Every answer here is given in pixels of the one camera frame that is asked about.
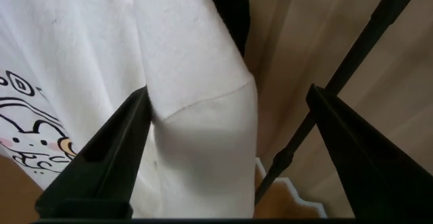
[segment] clothing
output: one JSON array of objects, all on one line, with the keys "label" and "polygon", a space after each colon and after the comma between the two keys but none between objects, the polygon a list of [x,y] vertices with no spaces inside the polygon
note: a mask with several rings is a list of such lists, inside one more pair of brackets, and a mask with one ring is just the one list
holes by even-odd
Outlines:
[{"label": "clothing", "polygon": [[256,89],[212,0],[0,0],[0,141],[42,188],[146,84],[135,216],[251,217]]}]

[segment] beige wall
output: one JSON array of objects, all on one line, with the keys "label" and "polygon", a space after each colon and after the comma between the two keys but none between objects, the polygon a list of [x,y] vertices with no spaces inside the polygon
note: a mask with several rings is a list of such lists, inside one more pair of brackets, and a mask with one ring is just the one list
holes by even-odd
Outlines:
[{"label": "beige wall", "polygon": [[[379,1],[250,0],[246,62],[259,91],[265,165],[306,115],[310,84],[326,85]],[[412,0],[339,96],[433,173],[433,0]],[[283,175],[330,216],[353,215],[317,128]]]}]

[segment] metal rod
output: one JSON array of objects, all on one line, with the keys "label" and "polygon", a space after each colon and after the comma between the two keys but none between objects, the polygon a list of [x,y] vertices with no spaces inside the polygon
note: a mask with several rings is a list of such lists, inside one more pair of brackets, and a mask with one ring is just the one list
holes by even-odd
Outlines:
[{"label": "metal rod", "polygon": [[[386,29],[397,19],[409,2],[410,0],[380,1],[371,15],[367,26],[363,29],[337,71],[326,85],[325,89],[327,91],[336,95],[341,91],[367,54],[385,33]],[[315,121],[309,112],[287,146],[275,155],[268,174],[256,190],[255,204],[262,198],[272,182],[290,166],[293,161],[294,152],[314,126]]]}]

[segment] graphic design on shirt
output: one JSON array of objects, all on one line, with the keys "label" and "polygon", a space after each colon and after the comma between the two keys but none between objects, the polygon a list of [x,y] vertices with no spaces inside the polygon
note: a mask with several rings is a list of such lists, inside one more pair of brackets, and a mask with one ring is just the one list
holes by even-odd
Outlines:
[{"label": "graphic design on shirt", "polygon": [[71,140],[57,118],[29,103],[36,97],[39,103],[46,102],[42,89],[34,89],[13,72],[5,73],[6,78],[0,73],[0,88],[12,87],[19,92],[16,95],[29,100],[22,96],[0,97],[0,144],[13,160],[34,173],[60,173],[76,156]]}]

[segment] pink cheek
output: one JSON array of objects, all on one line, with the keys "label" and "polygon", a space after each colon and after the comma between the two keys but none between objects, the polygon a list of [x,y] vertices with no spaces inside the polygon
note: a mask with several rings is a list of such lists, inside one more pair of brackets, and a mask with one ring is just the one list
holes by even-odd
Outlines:
[{"label": "pink cheek", "polygon": [[10,148],[13,146],[13,143],[11,141],[4,139],[4,138],[0,138],[0,143],[7,148]]},{"label": "pink cheek", "polygon": [[53,151],[57,151],[57,152],[61,152],[61,151],[62,151],[62,150],[59,148],[59,146],[57,145],[57,143],[48,143],[47,147],[48,147],[50,150],[53,150]]}]

